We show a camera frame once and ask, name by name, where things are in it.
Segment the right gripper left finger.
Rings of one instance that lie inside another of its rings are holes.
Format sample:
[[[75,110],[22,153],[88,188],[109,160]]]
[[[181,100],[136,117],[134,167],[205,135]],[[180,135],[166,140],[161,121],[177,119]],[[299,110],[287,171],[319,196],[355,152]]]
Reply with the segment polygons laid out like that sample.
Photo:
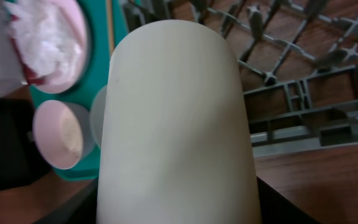
[[[95,224],[98,179],[34,224]]]

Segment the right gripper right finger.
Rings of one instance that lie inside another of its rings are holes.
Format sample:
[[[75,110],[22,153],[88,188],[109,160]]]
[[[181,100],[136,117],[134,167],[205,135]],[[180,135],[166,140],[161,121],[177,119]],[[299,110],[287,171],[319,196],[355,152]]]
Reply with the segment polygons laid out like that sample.
[[[259,177],[257,185],[263,224],[319,224]]]

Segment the grey bowl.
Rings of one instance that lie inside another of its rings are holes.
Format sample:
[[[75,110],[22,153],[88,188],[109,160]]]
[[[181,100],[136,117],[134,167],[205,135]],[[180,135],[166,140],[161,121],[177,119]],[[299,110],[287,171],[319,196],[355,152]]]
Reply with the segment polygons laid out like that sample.
[[[101,149],[107,86],[103,86],[93,98],[89,111],[89,125],[96,145]]]

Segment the white cup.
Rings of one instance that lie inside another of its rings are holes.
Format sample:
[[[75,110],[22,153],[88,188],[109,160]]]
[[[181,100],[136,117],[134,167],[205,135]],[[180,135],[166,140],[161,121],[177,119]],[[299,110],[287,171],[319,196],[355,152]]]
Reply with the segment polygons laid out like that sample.
[[[217,32],[158,21],[114,50],[96,221],[262,221],[239,67]]]

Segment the white napkin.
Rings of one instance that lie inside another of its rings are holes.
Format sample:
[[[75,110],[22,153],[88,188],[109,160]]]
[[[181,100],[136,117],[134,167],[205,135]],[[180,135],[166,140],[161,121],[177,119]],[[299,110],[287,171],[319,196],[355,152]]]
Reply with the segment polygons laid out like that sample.
[[[50,1],[20,0],[4,2],[10,14],[19,19],[11,24],[23,62],[37,78],[75,73],[80,46],[60,7]]]

